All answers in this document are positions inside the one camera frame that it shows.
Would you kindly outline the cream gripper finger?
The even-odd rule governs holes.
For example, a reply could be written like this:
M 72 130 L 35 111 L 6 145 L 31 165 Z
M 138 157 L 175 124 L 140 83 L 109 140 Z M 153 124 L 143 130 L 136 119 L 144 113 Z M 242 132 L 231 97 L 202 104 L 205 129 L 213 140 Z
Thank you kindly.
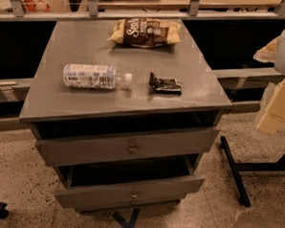
M 275 37 L 266 46 L 259 49 L 252 58 L 262 63 L 274 63 L 277 40 L 278 37 Z
M 274 89 L 264 113 L 255 127 L 263 134 L 274 134 L 285 123 L 285 79 Z

